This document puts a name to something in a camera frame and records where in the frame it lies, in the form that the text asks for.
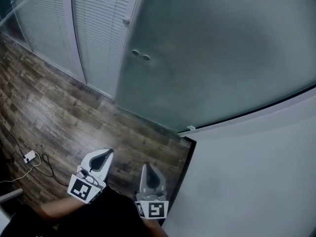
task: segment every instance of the electrical cord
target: electrical cord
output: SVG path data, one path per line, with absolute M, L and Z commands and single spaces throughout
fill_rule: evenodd
M 25 158 L 25 156 L 24 156 L 24 154 L 23 154 L 23 152 L 22 152 L 22 150 L 21 150 L 21 148 L 20 148 L 19 143 L 17 142 L 17 140 L 15 139 L 15 137 L 13 136 L 13 134 L 5 127 L 5 125 L 4 125 L 4 123 L 3 123 L 3 121 L 2 121 L 1 118 L 0 118 L 0 122 L 2 123 L 3 127 L 5 128 L 5 130 L 6 130 L 6 131 L 11 135 L 11 137 L 14 139 L 16 145 L 18 146 L 18 148 L 19 148 L 19 150 L 20 150 L 20 153 L 21 153 L 22 157 Z M 37 155 L 39 156 L 39 161 L 40 161 L 40 164 L 41 164 L 40 155 L 39 155 L 38 153 L 35 153 L 35 154 L 37 154 Z M 65 184 L 59 182 L 58 179 L 56 178 L 55 173 L 54 173 L 54 170 L 53 170 L 53 168 L 52 168 L 52 166 L 51 166 L 51 164 L 50 164 L 50 162 L 49 162 L 48 155 L 45 154 L 45 153 L 42 153 L 42 158 L 43 158 L 43 161 L 44 161 L 46 164 L 48 164 L 48 166 L 49 166 L 49 168 L 50 168 L 50 170 L 51 170 L 51 175 L 47 175 L 47 174 L 41 172 L 40 170 L 38 170 L 36 167 L 38 167 L 40 164 L 39 164 L 39 165 L 32 165 L 32 164 L 30 164 L 30 163 L 28 162 L 28 164 L 29 164 L 32 168 L 31 168 L 31 170 L 30 170 L 29 172 L 27 172 L 23 177 L 25 177 L 28 173 L 30 173 L 30 172 L 32 171 L 32 169 L 34 168 L 36 171 L 38 171 L 38 172 L 41 173 L 42 175 L 47 176 L 47 177 L 52 177 L 52 178 L 54 178 L 55 181 L 56 181 L 58 184 L 60 184 L 60 185 L 62 185 L 62 186 L 65 186 L 65 187 L 68 187 L 68 185 L 65 185 Z
M 45 154 L 45 153 L 43 153 L 43 154 L 42 154 L 42 158 L 43 158 L 43 161 L 49 166 L 52 175 L 47 175 L 47 174 L 41 172 L 40 170 L 38 170 L 37 168 L 35 168 L 35 170 L 37 170 L 39 173 L 41 173 L 41 174 L 44 175 L 44 176 L 53 177 L 53 178 L 55 179 L 56 183 L 58 183 L 58 184 L 60 184 L 60 185 L 62 185 L 62 186 L 68 187 L 68 185 L 59 182 L 58 179 L 56 178 L 55 173 L 54 173 L 54 170 L 53 170 L 53 168 L 52 168 L 52 166 L 51 166 L 51 164 L 50 164 L 50 162 L 49 162 L 48 155 Z
M 14 181 L 16 181 L 16 180 L 22 179 L 22 178 L 26 177 L 26 175 L 27 175 L 28 173 L 30 173 L 34 167 L 40 166 L 40 165 L 41 165 L 40 155 L 39 155 L 38 153 L 36 153 L 36 152 L 35 152 L 35 154 L 37 154 L 38 157 L 39 157 L 39 164 L 38 164 L 38 165 L 32 166 L 31 170 L 30 170 L 29 172 L 27 172 L 27 173 L 26 173 L 24 176 L 22 176 L 22 177 L 16 178 L 16 179 L 14 179 L 14 180 L 12 180 L 12 181 L 1 181 L 0 183 L 12 183 L 12 182 L 14 182 Z

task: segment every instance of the human arm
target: human arm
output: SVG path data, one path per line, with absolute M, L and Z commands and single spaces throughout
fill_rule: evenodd
M 148 228 L 152 237 L 168 237 L 166 232 L 155 219 L 143 219 L 145 226 Z
M 57 224 L 62 218 L 83 207 L 85 203 L 75 197 L 67 197 L 61 200 L 38 205 L 33 210 L 44 220 Z

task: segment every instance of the black floor trim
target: black floor trim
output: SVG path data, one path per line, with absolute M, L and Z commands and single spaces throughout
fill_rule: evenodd
M 179 193 L 179 190 L 180 190 L 180 187 L 183 183 L 183 180 L 184 180 L 184 177 L 186 176 L 186 173 L 188 171 L 188 168 L 189 168 L 189 165 L 190 165 L 190 162 L 191 162 L 191 159 L 192 159 L 192 156 L 193 156 L 193 152 L 196 148 L 196 145 L 197 145 L 197 142 L 195 140 L 192 140 L 188 137 L 184 137 L 184 139 L 186 139 L 187 141 L 190 141 L 191 142 L 191 147 L 190 147 L 190 150 L 189 150 L 189 153 L 188 153 L 188 156 L 186 158 L 186 161 L 184 163 L 184 166 L 183 166 L 183 169 L 182 169 L 182 172 L 180 174 L 180 177 L 178 179 L 178 182 L 176 184 L 176 187 L 174 188 L 174 191 L 170 197 L 170 200 L 169 200 L 169 208 L 168 208 L 168 214 L 172 208 L 172 205 L 174 203 L 174 201 L 176 200 L 176 197 Z M 162 226 L 163 223 L 164 223 L 165 219 L 160 219 L 159 220 L 159 224 Z

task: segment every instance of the black sleeve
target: black sleeve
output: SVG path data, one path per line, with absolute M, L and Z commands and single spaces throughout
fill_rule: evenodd
M 60 222 L 58 236 L 137 236 L 150 233 L 133 200 L 107 186 L 92 204 L 85 205 Z
M 23 205 L 3 230 L 1 237 L 51 237 L 54 230 L 28 205 Z

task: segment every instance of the power adapter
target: power adapter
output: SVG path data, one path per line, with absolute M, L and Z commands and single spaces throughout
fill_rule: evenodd
M 36 157 L 35 151 L 31 150 L 26 155 L 23 156 L 24 162 L 28 163 Z

